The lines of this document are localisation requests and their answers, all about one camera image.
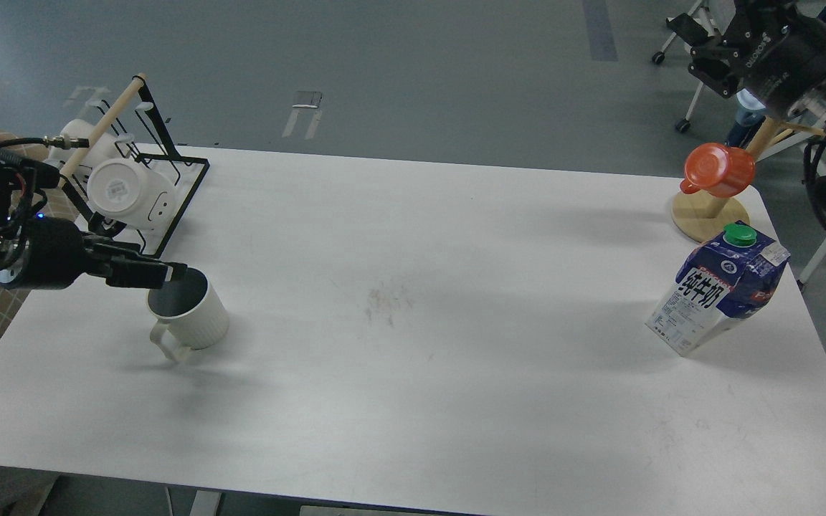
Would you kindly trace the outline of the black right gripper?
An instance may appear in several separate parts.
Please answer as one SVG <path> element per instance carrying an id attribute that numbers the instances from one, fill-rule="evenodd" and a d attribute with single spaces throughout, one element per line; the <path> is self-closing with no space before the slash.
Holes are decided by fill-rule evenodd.
<path id="1" fill-rule="evenodd" d="M 775 118 L 807 111 L 826 124 L 826 23 L 794 1 L 734 6 L 735 36 L 708 32 L 691 14 L 666 22 L 691 46 L 689 72 L 722 98 L 745 88 Z"/>

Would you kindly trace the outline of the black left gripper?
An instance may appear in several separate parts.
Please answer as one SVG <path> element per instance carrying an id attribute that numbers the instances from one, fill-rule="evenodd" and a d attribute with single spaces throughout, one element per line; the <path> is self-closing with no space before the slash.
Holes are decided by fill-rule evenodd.
<path id="1" fill-rule="evenodd" d="M 65 290 L 80 275 L 105 277 L 109 287 L 160 290 L 184 277 L 183 262 L 137 261 L 141 246 L 81 231 L 61 218 L 33 218 L 10 239 L 7 254 L 17 254 L 10 267 L 0 270 L 5 290 Z M 108 260 L 124 258 L 130 260 Z"/>

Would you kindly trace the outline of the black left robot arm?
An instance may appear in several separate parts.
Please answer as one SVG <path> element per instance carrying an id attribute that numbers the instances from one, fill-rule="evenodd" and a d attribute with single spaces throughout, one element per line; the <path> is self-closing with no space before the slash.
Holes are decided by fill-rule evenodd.
<path id="1" fill-rule="evenodd" d="M 81 231 L 68 219 L 44 216 L 47 190 L 58 186 L 60 172 L 13 151 L 26 144 L 62 149 L 89 145 L 85 138 L 63 136 L 0 141 L 0 287 L 64 290 L 88 274 L 104 278 L 111 287 L 159 290 L 186 276 L 183 262 L 148 257 L 135 244 Z"/>

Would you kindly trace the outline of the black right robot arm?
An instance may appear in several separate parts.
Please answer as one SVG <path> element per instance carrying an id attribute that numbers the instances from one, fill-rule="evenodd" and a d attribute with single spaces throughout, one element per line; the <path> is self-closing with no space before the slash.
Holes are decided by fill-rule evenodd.
<path id="1" fill-rule="evenodd" d="M 826 23 L 800 13 L 793 1 L 736 1 L 724 32 L 708 32 L 688 13 L 668 27 L 690 46 L 688 71 L 728 98 L 750 92 L 768 118 L 790 120 L 807 112 L 822 134 L 807 146 L 803 164 L 807 198 L 826 232 L 826 174 L 817 173 L 826 149 Z"/>

